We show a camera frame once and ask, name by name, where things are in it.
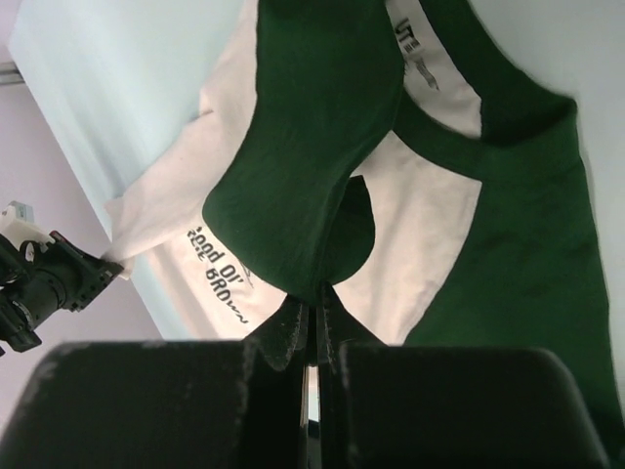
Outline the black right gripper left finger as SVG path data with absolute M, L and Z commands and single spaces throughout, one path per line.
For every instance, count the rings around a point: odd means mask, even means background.
M 20 468 L 303 468 L 309 312 L 240 341 L 76 342 L 17 407 Z

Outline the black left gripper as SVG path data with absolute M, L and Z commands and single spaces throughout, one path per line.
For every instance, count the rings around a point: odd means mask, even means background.
M 84 310 L 116 279 L 128 280 L 135 258 L 101 259 L 57 231 L 15 247 L 1 237 L 1 342 L 26 352 L 42 344 L 36 329 L 53 313 Z

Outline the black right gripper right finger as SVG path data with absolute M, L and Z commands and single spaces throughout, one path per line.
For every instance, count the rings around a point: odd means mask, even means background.
M 543 349 L 387 346 L 331 287 L 316 310 L 324 468 L 606 468 L 577 384 Z

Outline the cream and green t-shirt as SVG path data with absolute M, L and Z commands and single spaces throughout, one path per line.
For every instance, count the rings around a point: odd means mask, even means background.
M 220 337 L 314 327 L 339 350 L 527 348 L 575 380 L 624 464 L 609 305 L 577 106 L 511 63 L 466 1 L 247 1 L 198 113 L 107 207 Z

